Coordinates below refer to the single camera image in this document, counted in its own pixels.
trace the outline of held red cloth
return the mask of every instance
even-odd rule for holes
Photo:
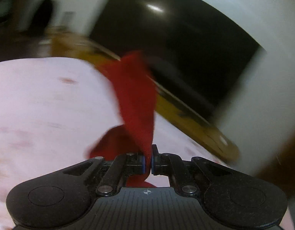
[[[92,149],[89,158],[103,156],[113,160],[119,154],[141,151],[145,156],[145,174],[131,176],[126,185],[152,187],[144,182],[150,173],[156,106],[156,87],[151,73],[140,52],[104,65],[101,72],[111,82],[124,124],[110,129]]]

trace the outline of black television screen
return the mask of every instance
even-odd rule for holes
[[[109,0],[90,38],[119,56],[143,50],[156,81],[206,119],[259,47],[202,0]]]

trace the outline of flat screen tv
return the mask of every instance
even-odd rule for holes
[[[90,38],[119,56],[142,50],[156,81],[205,119],[259,47],[202,0],[109,0]]]

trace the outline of gray ribbed plate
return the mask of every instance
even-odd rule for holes
[[[174,188],[122,188],[99,198],[80,220],[61,230],[228,230],[212,220],[194,198]]]

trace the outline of white surface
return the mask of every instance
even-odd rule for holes
[[[25,28],[37,0],[29,0]],[[57,0],[57,25],[75,11],[71,28],[87,34],[107,0]],[[295,129],[295,0],[203,0],[228,16],[264,49],[241,79],[217,126],[240,149],[235,168],[253,174]]]
[[[12,227],[5,199],[15,185],[84,161],[90,147],[121,124],[109,82],[70,58],[0,63],[0,229]],[[156,113],[154,144],[190,160],[217,161]],[[148,178],[168,186],[166,177]]]

